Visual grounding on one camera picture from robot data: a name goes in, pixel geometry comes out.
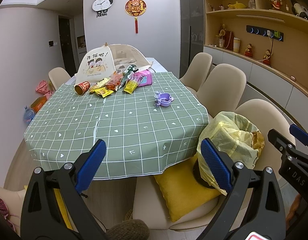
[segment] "blue gripper pad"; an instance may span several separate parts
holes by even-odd
[[[101,140],[96,144],[96,147],[78,171],[75,189],[79,194],[81,194],[83,190],[88,189],[106,155],[106,143]]]
[[[290,126],[290,134],[298,139],[305,146],[308,146],[308,133],[304,132],[301,128],[297,127],[295,124]]]
[[[208,164],[219,187],[229,193],[232,189],[230,171],[227,169],[216,150],[206,139],[201,143],[201,154]]]

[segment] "yellow trash bag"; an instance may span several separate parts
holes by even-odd
[[[234,162],[240,161],[253,169],[264,148],[264,137],[253,123],[233,112],[220,112],[201,133],[197,145],[201,177],[226,195],[226,191],[219,188],[201,154],[201,142],[205,138],[209,138],[219,151],[227,153]]]

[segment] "blue plastic bottle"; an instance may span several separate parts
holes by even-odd
[[[30,124],[30,122],[34,119],[35,112],[33,109],[25,107],[25,114],[24,114],[24,120],[27,124]]]

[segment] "pink lunch box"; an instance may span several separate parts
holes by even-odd
[[[152,72],[149,70],[143,70],[139,73],[142,73],[144,75],[141,83],[138,85],[139,87],[147,86],[152,84]]]

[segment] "panda clock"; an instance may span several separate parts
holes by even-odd
[[[92,9],[97,12],[96,18],[107,15],[107,11],[112,4],[113,0],[95,0]]]

